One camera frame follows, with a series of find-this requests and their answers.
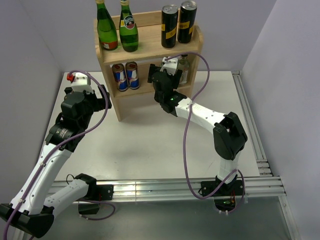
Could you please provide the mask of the green bottle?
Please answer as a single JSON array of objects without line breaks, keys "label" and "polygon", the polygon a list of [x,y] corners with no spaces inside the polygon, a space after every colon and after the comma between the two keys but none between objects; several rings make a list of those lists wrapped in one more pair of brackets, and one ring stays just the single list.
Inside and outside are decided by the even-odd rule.
[{"label": "green bottle", "polygon": [[119,36],[123,49],[134,52],[139,46],[139,33],[135,19],[130,10],[129,1],[121,0],[121,13],[119,21]]},{"label": "green bottle", "polygon": [[107,51],[118,47],[118,35],[115,23],[111,18],[104,0],[96,0],[97,7],[97,33],[101,46]]}]

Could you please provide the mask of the green bottle front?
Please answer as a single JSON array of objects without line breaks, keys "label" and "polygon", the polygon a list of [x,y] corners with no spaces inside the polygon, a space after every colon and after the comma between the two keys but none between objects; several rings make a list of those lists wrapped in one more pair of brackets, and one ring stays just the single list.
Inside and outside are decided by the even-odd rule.
[{"label": "green bottle front", "polygon": [[97,7],[97,33],[101,46],[107,51],[118,47],[118,35],[115,23],[111,18],[104,0],[96,0]]}]

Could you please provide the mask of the black yellow Schweppes can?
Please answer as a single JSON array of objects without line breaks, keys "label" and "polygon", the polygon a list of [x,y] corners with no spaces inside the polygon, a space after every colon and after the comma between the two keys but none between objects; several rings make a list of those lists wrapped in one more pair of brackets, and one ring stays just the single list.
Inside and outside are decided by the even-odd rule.
[{"label": "black yellow Schweppes can", "polygon": [[177,40],[181,44],[188,44],[192,39],[197,4],[194,0],[186,0],[180,5]]}]

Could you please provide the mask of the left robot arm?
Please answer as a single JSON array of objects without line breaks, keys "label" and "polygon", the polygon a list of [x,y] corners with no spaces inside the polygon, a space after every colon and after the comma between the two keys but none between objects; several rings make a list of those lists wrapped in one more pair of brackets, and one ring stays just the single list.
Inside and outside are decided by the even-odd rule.
[{"label": "left robot arm", "polygon": [[104,85],[99,86],[101,98],[89,84],[65,88],[61,112],[50,128],[36,166],[19,193],[0,205],[0,217],[32,237],[43,237],[57,217],[73,202],[92,201],[97,193],[97,180],[84,173],[48,196],[59,171],[76,150],[88,128],[93,113],[111,109],[110,94]]}]

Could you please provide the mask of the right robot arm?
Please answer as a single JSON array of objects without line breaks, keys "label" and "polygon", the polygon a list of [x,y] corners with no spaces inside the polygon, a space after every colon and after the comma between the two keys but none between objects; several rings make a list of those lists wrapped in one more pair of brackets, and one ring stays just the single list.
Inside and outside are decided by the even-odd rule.
[{"label": "right robot arm", "polygon": [[213,135],[214,149],[220,156],[220,165],[216,179],[217,191],[222,195],[229,194],[237,179],[238,161],[248,140],[243,125],[234,112],[228,114],[210,110],[194,103],[186,95],[177,92],[178,71],[174,75],[155,64],[149,66],[148,83],[155,90],[154,100],[168,114],[180,117],[208,130]]}]

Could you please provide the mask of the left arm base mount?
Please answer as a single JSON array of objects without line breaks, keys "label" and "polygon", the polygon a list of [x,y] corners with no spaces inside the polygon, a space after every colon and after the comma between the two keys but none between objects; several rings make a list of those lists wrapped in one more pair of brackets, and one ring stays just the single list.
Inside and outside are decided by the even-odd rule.
[{"label": "left arm base mount", "polygon": [[[114,186],[112,184],[98,184],[95,193],[89,200],[93,201],[110,201],[113,198]],[[78,205],[78,213],[80,215],[96,215],[100,210],[100,204],[84,204]]]}]

